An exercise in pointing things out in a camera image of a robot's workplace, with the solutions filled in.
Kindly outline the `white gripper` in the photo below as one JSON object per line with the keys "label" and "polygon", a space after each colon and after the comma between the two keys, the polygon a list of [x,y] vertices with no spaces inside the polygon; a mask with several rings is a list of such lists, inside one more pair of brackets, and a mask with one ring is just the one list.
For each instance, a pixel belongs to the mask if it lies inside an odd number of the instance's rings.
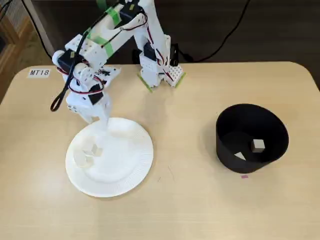
{"label": "white gripper", "polygon": [[87,85],[77,84],[72,81],[70,84],[70,93],[66,98],[68,106],[74,106],[77,108],[77,113],[87,123],[92,123],[95,115],[95,109],[100,108],[101,124],[104,128],[107,128],[110,113],[112,109],[112,103],[109,95],[104,90],[105,85],[103,83],[93,82],[93,85],[88,87]]}

